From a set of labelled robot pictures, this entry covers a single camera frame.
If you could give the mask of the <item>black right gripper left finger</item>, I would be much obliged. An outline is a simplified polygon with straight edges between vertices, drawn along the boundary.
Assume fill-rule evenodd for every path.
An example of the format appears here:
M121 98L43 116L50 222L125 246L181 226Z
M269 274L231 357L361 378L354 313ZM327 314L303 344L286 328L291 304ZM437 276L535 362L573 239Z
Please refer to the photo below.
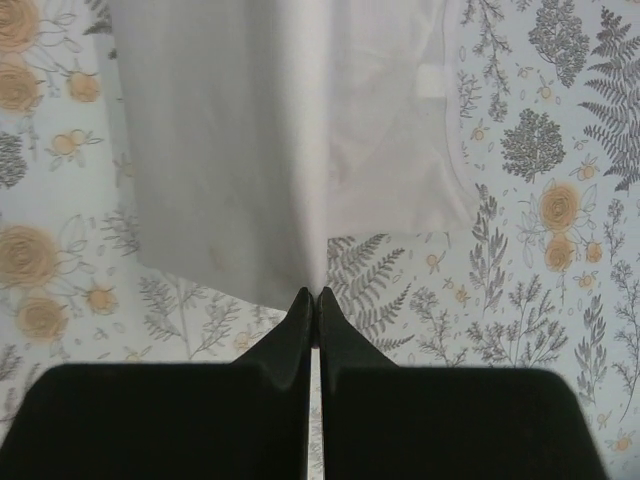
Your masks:
M87 363L46 371L1 447L5 479L302 479L314 305L230 363Z

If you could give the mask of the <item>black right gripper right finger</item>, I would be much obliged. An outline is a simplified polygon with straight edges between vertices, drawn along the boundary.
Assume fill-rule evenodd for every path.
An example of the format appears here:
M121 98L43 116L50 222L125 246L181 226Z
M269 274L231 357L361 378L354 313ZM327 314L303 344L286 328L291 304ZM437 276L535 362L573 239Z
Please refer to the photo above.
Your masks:
M578 401L531 368L401 367L317 307L328 479L602 479Z

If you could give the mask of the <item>white t shirt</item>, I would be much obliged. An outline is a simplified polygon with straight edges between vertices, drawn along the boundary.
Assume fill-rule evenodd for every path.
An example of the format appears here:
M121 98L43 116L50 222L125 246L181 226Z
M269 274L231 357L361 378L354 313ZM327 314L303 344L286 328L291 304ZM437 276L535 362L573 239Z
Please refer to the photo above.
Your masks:
M458 1L113 1L140 261L283 309L327 243L469 227Z

